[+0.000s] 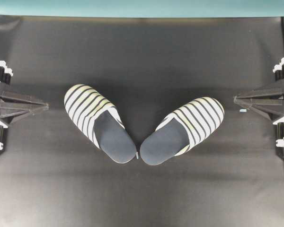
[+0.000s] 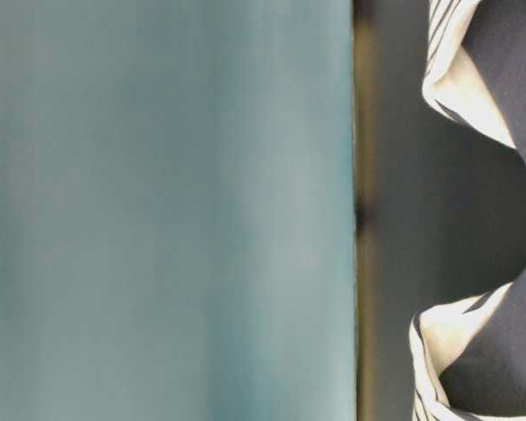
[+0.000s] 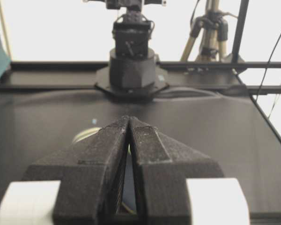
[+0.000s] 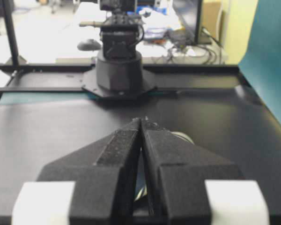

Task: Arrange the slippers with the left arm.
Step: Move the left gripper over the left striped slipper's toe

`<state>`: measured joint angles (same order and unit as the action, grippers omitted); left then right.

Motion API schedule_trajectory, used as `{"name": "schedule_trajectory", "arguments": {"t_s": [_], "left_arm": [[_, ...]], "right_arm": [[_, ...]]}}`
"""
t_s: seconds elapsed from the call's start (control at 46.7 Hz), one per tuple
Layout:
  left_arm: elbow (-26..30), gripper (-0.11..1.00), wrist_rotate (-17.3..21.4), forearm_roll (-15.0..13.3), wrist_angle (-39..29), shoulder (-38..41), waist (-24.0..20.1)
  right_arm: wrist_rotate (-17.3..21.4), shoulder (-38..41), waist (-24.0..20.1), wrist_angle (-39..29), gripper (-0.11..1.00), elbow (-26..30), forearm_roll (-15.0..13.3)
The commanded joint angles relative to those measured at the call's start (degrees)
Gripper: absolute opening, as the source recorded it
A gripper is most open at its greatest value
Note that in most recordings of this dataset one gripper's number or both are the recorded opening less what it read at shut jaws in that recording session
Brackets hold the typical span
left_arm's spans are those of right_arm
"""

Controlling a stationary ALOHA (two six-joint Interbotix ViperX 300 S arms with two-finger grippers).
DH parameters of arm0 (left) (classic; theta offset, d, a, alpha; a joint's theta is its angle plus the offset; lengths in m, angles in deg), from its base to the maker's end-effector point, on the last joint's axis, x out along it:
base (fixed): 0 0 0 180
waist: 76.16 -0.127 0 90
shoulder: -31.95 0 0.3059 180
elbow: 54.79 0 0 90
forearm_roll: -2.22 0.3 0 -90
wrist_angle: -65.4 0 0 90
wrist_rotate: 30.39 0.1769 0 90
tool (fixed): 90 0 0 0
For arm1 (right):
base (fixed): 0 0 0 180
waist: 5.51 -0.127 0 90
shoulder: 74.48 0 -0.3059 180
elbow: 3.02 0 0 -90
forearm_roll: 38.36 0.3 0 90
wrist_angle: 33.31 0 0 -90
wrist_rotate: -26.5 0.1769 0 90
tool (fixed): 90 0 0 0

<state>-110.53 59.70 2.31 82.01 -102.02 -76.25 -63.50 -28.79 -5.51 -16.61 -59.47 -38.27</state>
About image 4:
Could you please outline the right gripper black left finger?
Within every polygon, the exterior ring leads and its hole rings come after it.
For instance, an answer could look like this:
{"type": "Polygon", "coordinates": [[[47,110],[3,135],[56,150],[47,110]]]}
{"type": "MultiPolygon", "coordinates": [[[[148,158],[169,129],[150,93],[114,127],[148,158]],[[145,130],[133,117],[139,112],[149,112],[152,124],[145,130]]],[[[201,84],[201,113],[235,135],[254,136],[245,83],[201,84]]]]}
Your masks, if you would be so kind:
{"type": "Polygon", "coordinates": [[[75,181],[72,225],[114,225],[133,214],[141,120],[45,165],[38,181],[75,181]]]}

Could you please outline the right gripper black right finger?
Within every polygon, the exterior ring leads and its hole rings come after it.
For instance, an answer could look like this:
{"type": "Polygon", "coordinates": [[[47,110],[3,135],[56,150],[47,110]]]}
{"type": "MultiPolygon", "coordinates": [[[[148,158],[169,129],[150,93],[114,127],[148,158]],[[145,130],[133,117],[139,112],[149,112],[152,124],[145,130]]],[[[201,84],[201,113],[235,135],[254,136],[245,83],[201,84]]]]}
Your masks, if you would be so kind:
{"type": "Polygon", "coordinates": [[[141,120],[149,213],[169,225],[209,225],[206,180],[244,180],[238,165],[141,120]]]}

